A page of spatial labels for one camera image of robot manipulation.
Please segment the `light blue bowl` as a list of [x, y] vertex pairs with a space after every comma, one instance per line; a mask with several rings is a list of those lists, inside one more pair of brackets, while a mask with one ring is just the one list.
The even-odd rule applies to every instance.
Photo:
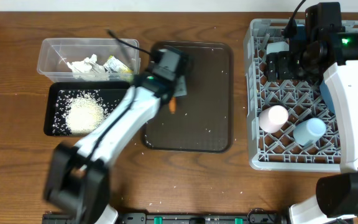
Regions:
[[266, 54], [279, 53], [279, 52], [288, 52], [290, 46], [286, 42], [272, 42], [267, 44]]

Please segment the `orange carrot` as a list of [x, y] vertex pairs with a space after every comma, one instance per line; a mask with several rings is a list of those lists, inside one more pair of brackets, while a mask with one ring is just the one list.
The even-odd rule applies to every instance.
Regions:
[[171, 114], [175, 114], [177, 109], [177, 100], [175, 96], [173, 96], [172, 99], [169, 101], [168, 109]]

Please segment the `dark blue plate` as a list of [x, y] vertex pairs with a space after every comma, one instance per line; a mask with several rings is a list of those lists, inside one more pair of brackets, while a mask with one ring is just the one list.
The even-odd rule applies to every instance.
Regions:
[[333, 99], [324, 80], [319, 85], [319, 90], [328, 110], [332, 113], [335, 113]]

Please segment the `pink cup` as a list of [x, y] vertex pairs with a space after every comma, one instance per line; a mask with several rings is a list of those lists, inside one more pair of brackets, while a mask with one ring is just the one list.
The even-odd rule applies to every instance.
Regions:
[[280, 105], [263, 110], [259, 114], [259, 127], [266, 133], [276, 133], [288, 120], [288, 111]]

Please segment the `light blue cup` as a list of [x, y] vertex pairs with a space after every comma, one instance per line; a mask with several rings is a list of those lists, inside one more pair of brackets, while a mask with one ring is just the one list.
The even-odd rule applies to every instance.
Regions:
[[306, 146], [315, 143], [326, 133], [326, 125], [319, 118], [310, 118], [298, 124], [293, 130], [296, 143]]

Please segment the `white tissue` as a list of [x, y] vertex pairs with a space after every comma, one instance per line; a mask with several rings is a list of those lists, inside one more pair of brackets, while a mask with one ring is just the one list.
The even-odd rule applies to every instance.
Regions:
[[105, 73], [105, 68], [97, 64], [97, 55], [86, 57], [82, 61], [67, 62], [67, 66], [73, 73]]

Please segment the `pile of rice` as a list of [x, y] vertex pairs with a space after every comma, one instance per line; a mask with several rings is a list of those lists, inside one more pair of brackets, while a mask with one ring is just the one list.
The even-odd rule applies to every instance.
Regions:
[[52, 136], [94, 131], [118, 106], [125, 89], [60, 90], [52, 101]]

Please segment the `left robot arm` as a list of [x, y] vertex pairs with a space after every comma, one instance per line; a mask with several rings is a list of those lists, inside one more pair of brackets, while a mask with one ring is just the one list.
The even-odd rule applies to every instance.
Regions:
[[153, 50], [150, 56], [148, 67], [134, 77], [117, 108], [94, 131], [72, 146], [61, 142], [53, 151], [44, 200], [75, 223], [115, 223], [109, 170], [134, 134], [170, 102], [190, 71], [190, 56], [174, 47]]

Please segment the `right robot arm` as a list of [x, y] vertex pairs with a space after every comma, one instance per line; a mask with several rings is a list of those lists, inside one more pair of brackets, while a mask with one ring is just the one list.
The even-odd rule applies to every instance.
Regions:
[[315, 194], [288, 209], [288, 223], [347, 223], [358, 217], [358, 32], [347, 32], [338, 2], [321, 2], [282, 30], [287, 50], [269, 49], [265, 74], [319, 80], [331, 96], [341, 144], [340, 173], [320, 178]]

